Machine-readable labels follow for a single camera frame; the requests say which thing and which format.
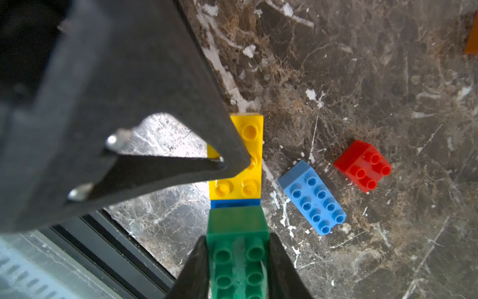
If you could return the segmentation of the yellow lego brick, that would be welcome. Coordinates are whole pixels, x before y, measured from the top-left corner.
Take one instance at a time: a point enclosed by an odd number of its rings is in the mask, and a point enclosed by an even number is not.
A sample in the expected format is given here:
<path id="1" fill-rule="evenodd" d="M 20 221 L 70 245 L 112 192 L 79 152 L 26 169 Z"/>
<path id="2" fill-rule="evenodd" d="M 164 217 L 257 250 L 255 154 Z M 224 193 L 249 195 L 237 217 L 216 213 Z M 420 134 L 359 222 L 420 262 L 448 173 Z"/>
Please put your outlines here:
<path id="1" fill-rule="evenodd" d="M 230 118 L 250 154 L 250 165 L 235 177 L 209 181 L 213 203 L 261 198 L 264 117 L 258 113 L 232 113 Z"/>

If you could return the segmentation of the red lego brick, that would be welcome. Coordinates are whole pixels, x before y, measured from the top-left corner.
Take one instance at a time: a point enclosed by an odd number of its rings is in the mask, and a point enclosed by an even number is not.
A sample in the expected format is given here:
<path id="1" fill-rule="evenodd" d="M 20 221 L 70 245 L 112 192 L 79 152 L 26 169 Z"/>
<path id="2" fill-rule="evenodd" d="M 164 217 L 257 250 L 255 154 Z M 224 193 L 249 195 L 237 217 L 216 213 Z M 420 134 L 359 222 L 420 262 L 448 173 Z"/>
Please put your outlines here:
<path id="1" fill-rule="evenodd" d="M 364 193 L 392 172 L 391 164 L 370 143 L 355 140 L 333 166 L 349 178 Z"/>

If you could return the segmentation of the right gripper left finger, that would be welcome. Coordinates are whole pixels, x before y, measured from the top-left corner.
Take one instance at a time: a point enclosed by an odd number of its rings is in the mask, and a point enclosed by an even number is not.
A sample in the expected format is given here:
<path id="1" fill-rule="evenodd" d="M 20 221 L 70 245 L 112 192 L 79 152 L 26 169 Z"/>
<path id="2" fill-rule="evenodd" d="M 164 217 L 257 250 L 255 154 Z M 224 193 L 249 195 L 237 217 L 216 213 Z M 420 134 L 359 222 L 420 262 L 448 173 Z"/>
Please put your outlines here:
<path id="1" fill-rule="evenodd" d="M 209 260 L 206 237 L 200 236 L 166 299 L 207 299 Z"/>

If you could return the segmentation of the small blue lego brick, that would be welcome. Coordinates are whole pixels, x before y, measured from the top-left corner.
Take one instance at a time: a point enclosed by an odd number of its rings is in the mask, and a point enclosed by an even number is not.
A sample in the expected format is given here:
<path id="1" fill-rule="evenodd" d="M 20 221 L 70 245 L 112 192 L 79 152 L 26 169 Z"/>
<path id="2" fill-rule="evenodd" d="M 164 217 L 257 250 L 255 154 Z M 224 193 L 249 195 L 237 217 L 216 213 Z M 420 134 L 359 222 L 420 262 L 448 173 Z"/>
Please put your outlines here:
<path id="1" fill-rule="evenodd" d="M 260 206 L 261 199 L 212 200 L 210 204 L 211 204 L 211 209 Z"/>

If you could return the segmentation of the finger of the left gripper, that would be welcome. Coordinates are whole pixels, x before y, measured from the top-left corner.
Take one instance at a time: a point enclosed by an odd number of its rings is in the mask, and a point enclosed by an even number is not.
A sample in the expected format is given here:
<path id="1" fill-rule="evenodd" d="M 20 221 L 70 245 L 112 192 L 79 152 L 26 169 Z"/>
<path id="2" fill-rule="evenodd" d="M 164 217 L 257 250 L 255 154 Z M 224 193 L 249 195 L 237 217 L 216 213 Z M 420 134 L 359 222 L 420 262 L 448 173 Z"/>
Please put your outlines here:
<path id="1" fill-rule="evenodd" d="M 155 113 L 219 157 L 124 154 Z M 249 165 L 178 1 L 1 2 L 1 232 Z"/>

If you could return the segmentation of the green lego brick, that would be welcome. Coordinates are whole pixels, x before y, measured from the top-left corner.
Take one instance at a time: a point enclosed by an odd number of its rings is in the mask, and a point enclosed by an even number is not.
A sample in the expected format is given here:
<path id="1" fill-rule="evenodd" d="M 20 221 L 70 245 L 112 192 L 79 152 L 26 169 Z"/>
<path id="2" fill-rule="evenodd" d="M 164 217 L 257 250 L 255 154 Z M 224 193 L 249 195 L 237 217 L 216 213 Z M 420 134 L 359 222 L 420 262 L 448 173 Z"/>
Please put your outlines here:
<path id="1" fill-rule="evenodd" d="M 270 232 L 260 206 L 212 209 L 206 234 L 213 299 L 265 299 Z"/>

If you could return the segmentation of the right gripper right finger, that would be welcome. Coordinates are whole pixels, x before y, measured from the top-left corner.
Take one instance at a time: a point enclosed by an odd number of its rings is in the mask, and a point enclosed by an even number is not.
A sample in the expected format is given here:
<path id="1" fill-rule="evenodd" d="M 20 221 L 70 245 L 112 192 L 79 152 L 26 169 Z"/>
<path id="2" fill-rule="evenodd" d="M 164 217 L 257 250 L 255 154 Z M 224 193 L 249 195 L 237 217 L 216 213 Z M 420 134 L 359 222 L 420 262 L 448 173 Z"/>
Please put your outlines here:
<path id="1" fill-rule="evenodd" d="M 270 233 L 267 276 L 270 299 L 313 299 L 275 233 Z"/>

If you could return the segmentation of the orange lego brick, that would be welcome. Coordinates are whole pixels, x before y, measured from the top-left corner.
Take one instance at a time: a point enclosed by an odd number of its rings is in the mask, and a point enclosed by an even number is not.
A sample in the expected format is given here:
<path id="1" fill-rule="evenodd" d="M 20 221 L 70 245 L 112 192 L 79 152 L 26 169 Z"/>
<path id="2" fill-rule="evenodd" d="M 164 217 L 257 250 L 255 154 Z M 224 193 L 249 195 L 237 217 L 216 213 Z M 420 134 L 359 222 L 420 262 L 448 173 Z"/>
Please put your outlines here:
<path id="1" fill-rule="evenodd" d="M 465 55 L 477 55 L 478 54 L 478 13 L 475 15 L 472 29 L 470 31 L 468 41 L 464 48 Z"/>

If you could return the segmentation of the long blue lego brick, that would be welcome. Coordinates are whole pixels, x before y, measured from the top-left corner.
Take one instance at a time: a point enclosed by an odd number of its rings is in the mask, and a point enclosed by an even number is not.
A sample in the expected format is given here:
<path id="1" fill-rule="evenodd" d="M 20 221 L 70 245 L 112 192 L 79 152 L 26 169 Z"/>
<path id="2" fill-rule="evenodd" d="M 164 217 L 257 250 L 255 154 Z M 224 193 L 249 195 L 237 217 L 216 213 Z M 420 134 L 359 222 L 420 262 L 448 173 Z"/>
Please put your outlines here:
<path id="1" fill-rule="evenodd" d="M 346 221 L 347 214 L 305 161 L 299 161 L 278 183 L 319 235 L 331 233 L 332 228 Z"/>

